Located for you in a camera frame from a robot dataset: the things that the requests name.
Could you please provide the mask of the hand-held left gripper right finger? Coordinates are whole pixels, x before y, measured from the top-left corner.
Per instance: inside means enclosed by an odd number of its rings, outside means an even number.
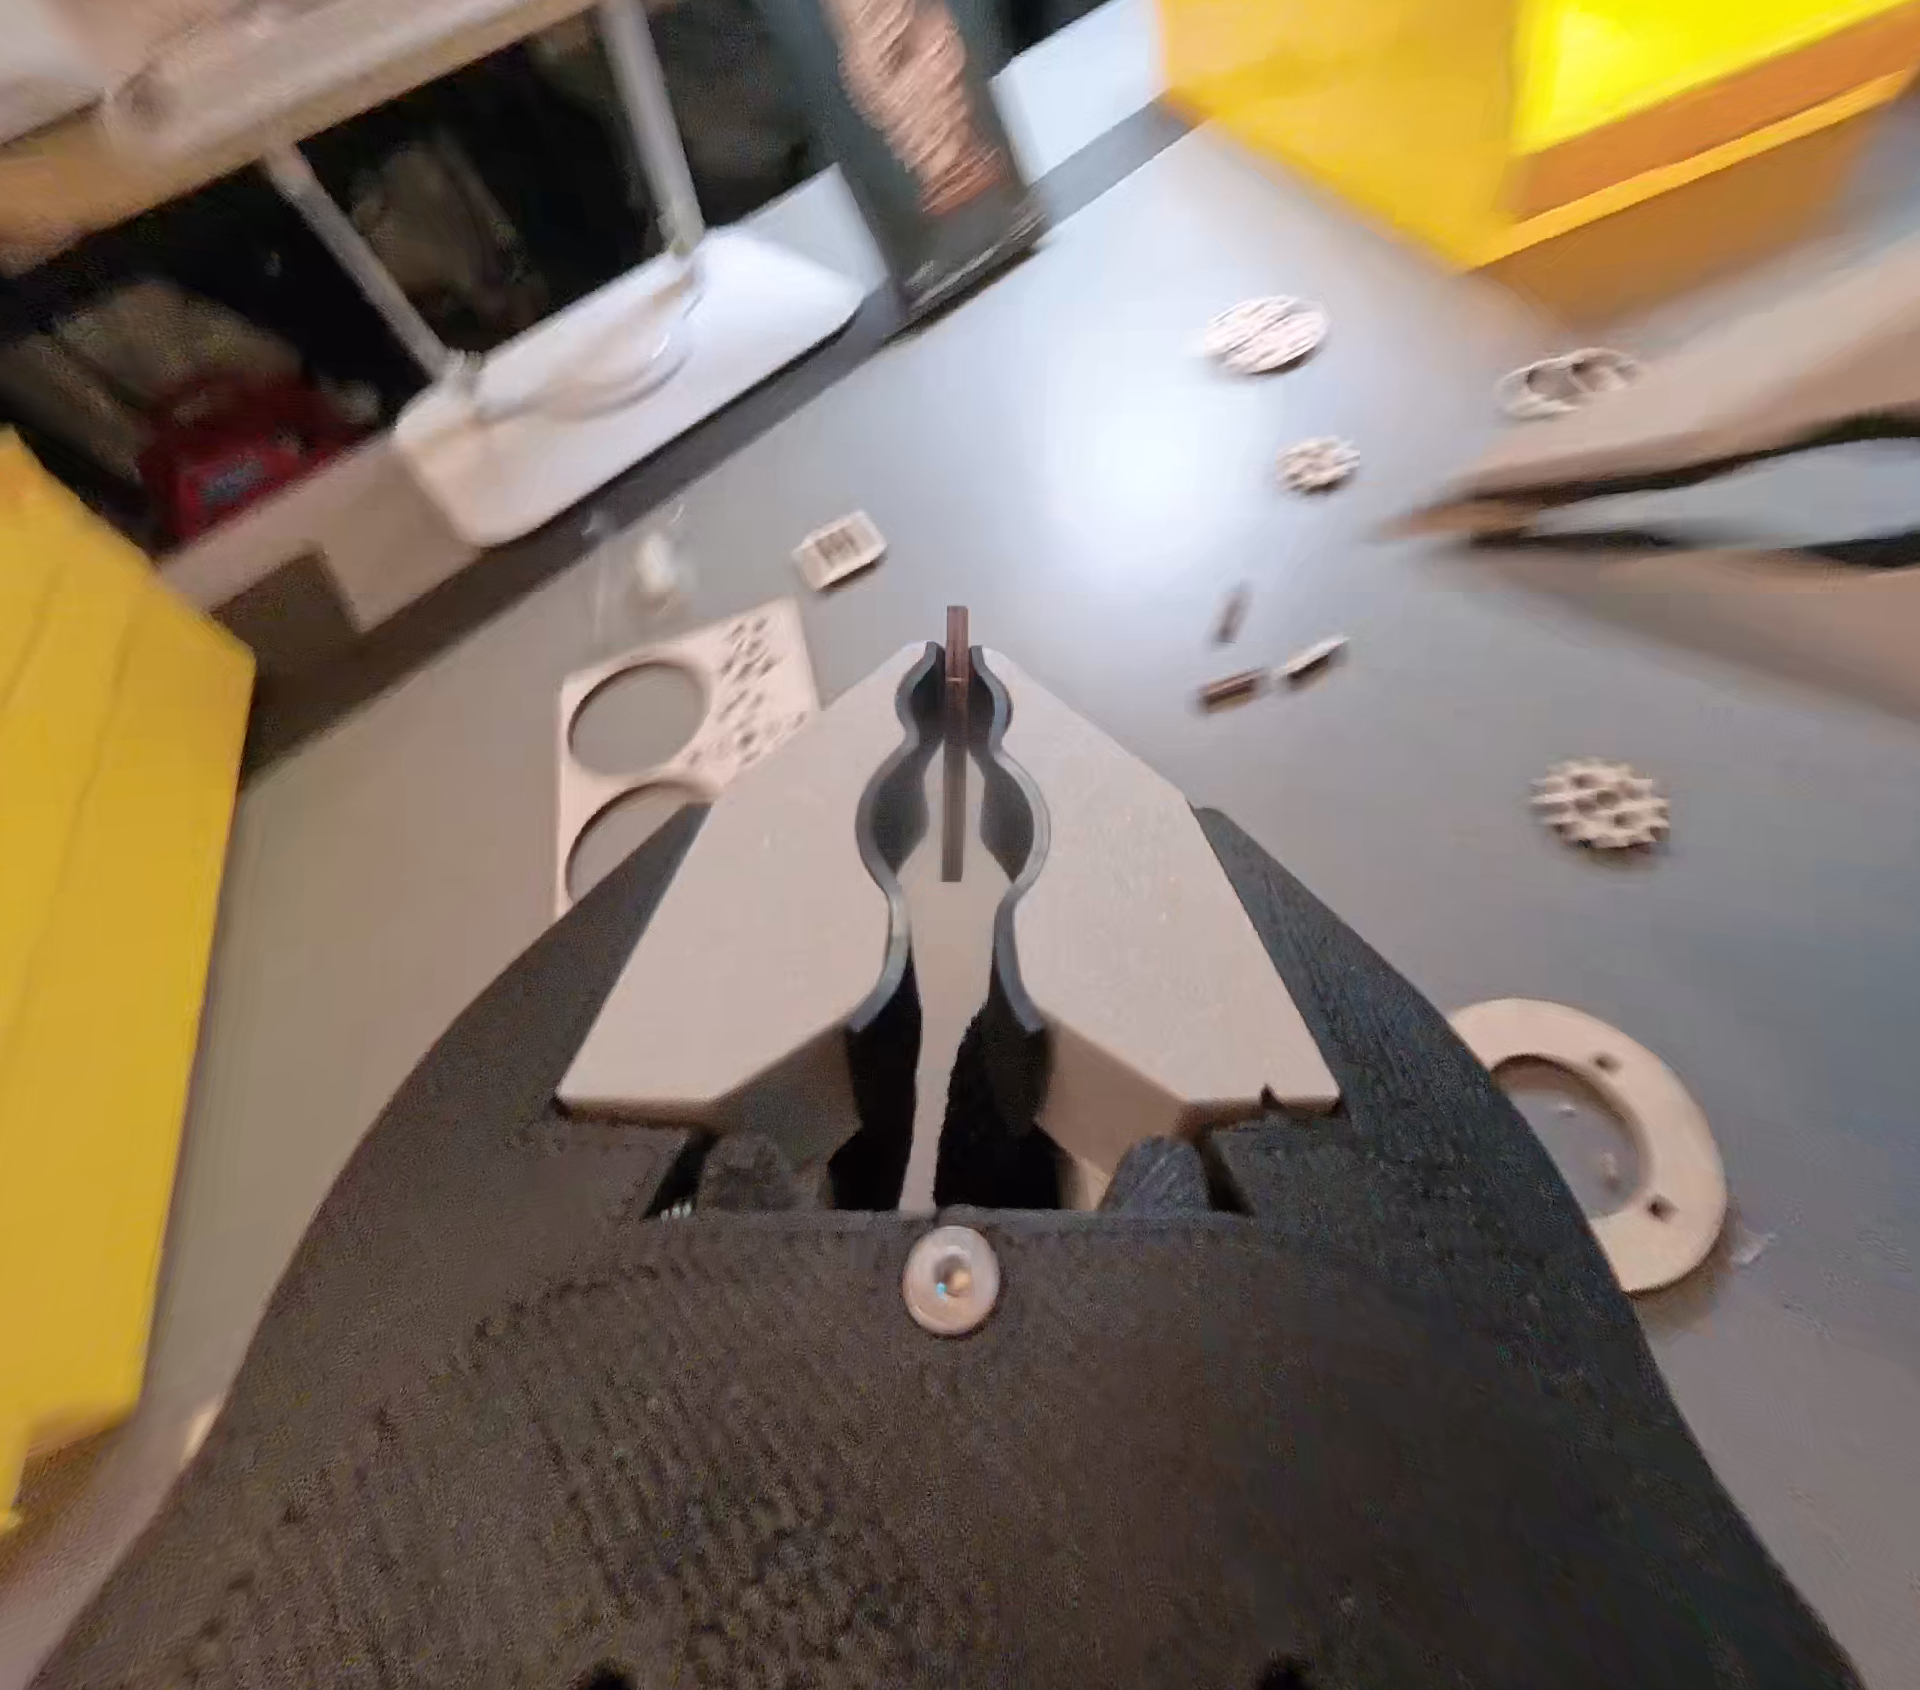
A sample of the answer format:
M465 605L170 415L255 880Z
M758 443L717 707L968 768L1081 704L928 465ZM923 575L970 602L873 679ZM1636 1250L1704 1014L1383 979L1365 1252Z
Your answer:
M983 646L968 735L1000 899L949 1080L936 1205L1086 1208L1153 1140L1338 1111L1188 797Z

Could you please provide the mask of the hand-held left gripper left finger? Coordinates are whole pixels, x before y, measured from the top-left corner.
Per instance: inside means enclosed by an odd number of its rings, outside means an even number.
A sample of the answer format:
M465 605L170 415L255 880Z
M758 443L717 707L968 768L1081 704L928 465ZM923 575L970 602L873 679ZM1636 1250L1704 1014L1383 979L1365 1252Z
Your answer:
M923 1005L905 865L949 659L905 646L703 814L565 1076L589 1120L758 1137L831 1198L900 1198Z

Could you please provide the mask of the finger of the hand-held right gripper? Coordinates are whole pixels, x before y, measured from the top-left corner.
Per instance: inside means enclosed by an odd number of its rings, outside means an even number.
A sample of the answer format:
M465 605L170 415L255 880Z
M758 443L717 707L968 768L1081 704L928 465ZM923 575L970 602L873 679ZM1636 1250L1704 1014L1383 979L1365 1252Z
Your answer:
M1440 541L1467 550L1507 556L1714 561L1764 573L1809 575L1906 575L1918 570L1918 533L1838 541L1830 545L1774 546L1764 541L1733 541L1704 533L1614 526L1589 533L1543 533L1529 525L1477 523L1456 516L1405 516L1389 525L1396 541Z
M1701 345L1551 421L1525 423L1410 523L1536 523L1617 496L1676 493L1818 450L1917 440L1918 333L1834 345L1759 333Z

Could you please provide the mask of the grey desk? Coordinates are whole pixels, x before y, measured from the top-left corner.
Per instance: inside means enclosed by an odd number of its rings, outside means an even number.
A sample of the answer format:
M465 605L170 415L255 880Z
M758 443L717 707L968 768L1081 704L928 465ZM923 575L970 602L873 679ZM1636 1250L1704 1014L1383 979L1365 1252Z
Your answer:
M1494 434L1493 390L1572 342L1652 355L1892 249L1903 159L1811 261L1628 329L1576 331L1449 280L1188 134L1078 201L1046 249L826 386L643 479L678 515L686 610L792 590L857 509L879 573L806 605L838 695L947 607L1188 797L1230 814L1443 1010L1543 998L1663 1053L1716 1130L1726 1264L1647 1309L1730 1490L1875 1687L1917 1687L1917 730L1517 589L1392 526ZM1293 295L1324 345L1279 375L1203 357L1219 312ZM1279 455L1356 447L1289 495ZM1236 585L1236 644L1211 644ZM232 824L198 1085L141 1414L50 1551L4 1562L27 1687L153 1517L366 1129L548 927L560 679L638 641L599 546L265 766ZM1352 641L1324 676L1274 666ZM1268 669L1204 713L1199 688ZM1669 797L1652 851L1594 855L1529 808L1608 761Z

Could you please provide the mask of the large wooden puzzle sheet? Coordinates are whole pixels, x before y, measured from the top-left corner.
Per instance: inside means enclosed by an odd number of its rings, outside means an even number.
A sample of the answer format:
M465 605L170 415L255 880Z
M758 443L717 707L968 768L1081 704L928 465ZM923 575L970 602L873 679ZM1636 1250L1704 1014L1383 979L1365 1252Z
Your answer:
M645 730L636 688L686 698L680 733ZM643 800L710 804L820 713L799 605L774 599L568 673L556 692L556 834L551 910L600 880L580 856L613 814Z

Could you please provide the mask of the small slotted wooden piece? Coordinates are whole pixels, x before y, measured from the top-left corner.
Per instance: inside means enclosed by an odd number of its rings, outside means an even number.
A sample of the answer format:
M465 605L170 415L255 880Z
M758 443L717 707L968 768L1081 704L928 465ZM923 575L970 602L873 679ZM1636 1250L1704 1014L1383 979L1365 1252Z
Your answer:
M809 535L792 549L792 567L815 597L870 575L885 561L889 542L876 521L854 509Z

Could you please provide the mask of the ornate wooden disc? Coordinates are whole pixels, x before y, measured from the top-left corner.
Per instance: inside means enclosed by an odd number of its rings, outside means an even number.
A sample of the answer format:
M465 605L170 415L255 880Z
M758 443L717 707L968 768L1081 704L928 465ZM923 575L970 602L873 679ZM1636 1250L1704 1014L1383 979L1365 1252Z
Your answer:
M1214 315L1200 338L1203 357L1236 378L1265 378L1298 369L1329 340L1324 305L1293 295L1265 295Z

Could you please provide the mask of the red object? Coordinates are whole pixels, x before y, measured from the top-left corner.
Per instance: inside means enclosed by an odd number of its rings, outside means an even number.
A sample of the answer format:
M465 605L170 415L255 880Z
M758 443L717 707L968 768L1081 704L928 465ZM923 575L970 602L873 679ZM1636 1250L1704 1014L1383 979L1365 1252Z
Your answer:
M356 450L370 430L296 375L209 370L164 389L138 459L166 549L197 542Z

